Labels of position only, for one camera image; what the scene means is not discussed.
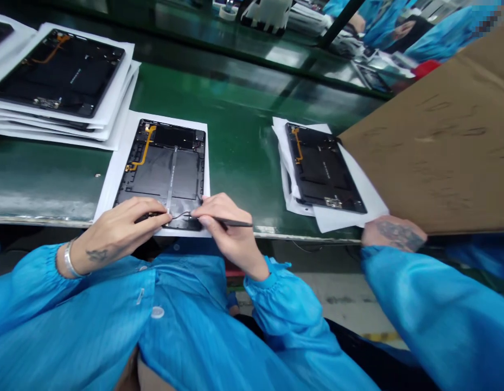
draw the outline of pants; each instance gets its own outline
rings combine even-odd
[[[236,315],[235,319],[265,340],[263,331],[252,317]],[[341,349],[384,391],[439,390],[429,375],[420,367],[398,361],[383,349],[364,340],[358,334],[326,319]]]

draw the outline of hand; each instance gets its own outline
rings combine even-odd
[[[407,34],[409,34],[415,24],[416,21],[408,21],[396,27],[396,29],[394,29],[393,31],[393,39],[399,40],[405,37]]]
[[[239,209],[234,201],[224,193],[212,197],[203,196],[203,205],[192,211],[193,217],[210,232],[219,250],[229,261],[240,267],[256,281],[264,281],[270,275],[268,265],[257,248],[253,228],[232,227],[225,229],[212,217],[252,223],[252,216]]]
[[[162,215],[134,222],[149,212]],[[154,198],[133,197],[100,216],[71,246],[71,262],[78,274],[87,274],[130,255],[149,240],[156,230],[172,220],[167,208]],[[56,265],[61,275],[74,278],[64,264],[64,244],[58,249]]]
[[[362,246],[389,246],[408,253],[418,250],[427,240],[427,234],[415,223],[395,216],[382,216],[369,222],[362,234]]]
[[[351,24],[355,28],[357,34],[363,33],[366,29],[366,21],[362,16],[360,16],[360,14],[356,12],[355,15],[353,15],[349,20],[349,24]]]

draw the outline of tape roll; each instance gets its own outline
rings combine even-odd
[[[219,9],[219,17],[223,20],[228,20],[229,22],[233,22],[235,17],[237,16],[237,11],[232,9],[231,12],[225,11],[225,7],[221,7]]]

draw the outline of cardboard box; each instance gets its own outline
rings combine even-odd
[[[504,231],[504,23],[341,134],[391,214]]]

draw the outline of tattoo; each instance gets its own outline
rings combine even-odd
[[[89,260],[94,263],[104,263],[107,261],[107,250],[102,250],[102,251],[85,251],[87,255],[89,256]]]
[[[382,236],[389,239],[394,247],[401,250],[414,252],[425,243],[425,240],[415,234],[412,228],[405,225],[380,221],[377,223],[377,228]]]

